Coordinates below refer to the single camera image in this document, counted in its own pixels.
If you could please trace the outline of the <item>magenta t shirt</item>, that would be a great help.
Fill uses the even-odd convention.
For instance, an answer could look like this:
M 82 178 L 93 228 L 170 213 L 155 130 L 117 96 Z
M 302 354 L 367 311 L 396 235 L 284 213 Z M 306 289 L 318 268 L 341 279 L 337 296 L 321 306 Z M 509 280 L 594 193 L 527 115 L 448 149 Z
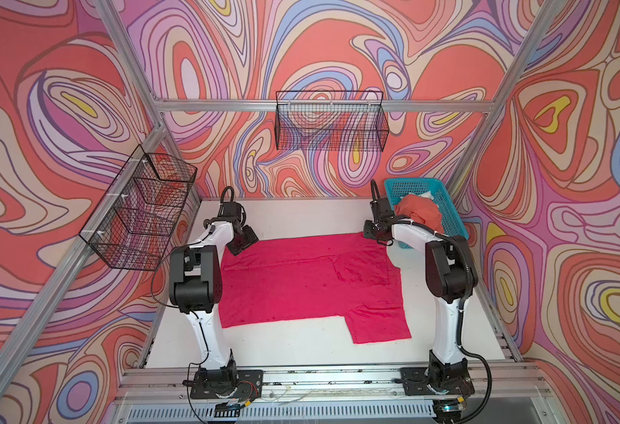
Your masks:
M 225 328 L 340 316 L 356 345 L 412 336 L 400 268 L 360 233 L 263 240 L 221 265 Z

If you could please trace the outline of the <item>teal plastic basket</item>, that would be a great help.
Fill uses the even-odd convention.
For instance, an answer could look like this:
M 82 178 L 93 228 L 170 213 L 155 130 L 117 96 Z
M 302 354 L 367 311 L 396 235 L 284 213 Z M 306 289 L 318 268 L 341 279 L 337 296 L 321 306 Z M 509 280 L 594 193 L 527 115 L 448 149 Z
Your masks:
M 440 180 L 435 178 L 389 178 L 384 182 L 387 198 L 394 206 L 407 194 L 423 194 L 430 191 L 435 199 L 433 202 L 442 212 L 442 224 L 447 236 L 464 236 L 470 238 L 451 197 Z

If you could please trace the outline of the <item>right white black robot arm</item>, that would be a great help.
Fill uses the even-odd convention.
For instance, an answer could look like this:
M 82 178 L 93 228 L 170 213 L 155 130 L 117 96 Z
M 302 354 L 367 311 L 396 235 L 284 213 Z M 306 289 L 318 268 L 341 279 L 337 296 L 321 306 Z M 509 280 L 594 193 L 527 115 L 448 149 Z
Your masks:
M 370 207 L 373 218 L 365 222 L 365 237 L 386 246 L 401 242 L 424 254 L 425 282 L 436 298 L 435 340 L 428 364 L 400 369 L 405 393 L 469 397 L 475 390 L 468 360 L 482 364 L 486 360 L 465 349 L 462 341 L 466 303 L 478 282 L 467 240 L 396 215 L 384 198 L 373 198 Z

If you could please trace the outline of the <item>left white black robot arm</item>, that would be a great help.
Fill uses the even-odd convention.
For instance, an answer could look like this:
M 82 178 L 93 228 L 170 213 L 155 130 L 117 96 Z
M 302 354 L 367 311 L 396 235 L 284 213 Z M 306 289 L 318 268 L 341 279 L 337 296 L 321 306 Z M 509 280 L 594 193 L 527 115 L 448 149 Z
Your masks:
M 202 358 L 188 365 L 184 386 L 189 399 L 230 399 L 244 403 L 260 394 L 260 378 L 240 375 L 225 340 L 218 304 L 223 297 L 220 252 L 241 254 L 258 241 L 246 224 L 246 210 L 233 200 L 221 201 L 205 230 L 170 253 L 170 305 L 189 321 L 200 342 Z

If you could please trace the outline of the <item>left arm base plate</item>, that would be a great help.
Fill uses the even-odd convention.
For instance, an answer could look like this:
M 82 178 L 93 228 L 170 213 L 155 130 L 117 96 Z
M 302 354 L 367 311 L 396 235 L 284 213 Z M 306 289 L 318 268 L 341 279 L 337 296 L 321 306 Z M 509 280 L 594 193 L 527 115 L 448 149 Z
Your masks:
M 255 400 L 262 390 L 261 370 L 231 371 L 200 369 L 188 388 L 190 399 Z

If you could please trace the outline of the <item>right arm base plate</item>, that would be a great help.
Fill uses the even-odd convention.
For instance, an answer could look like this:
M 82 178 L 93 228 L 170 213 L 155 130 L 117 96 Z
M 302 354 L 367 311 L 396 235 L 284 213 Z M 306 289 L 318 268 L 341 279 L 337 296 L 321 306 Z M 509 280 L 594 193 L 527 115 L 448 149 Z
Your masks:
M 475 393 L 466 369 L 436 369 L 435 367 L 403 367 L 400 378 L 407 396 L 438 395 L 470 397 Z

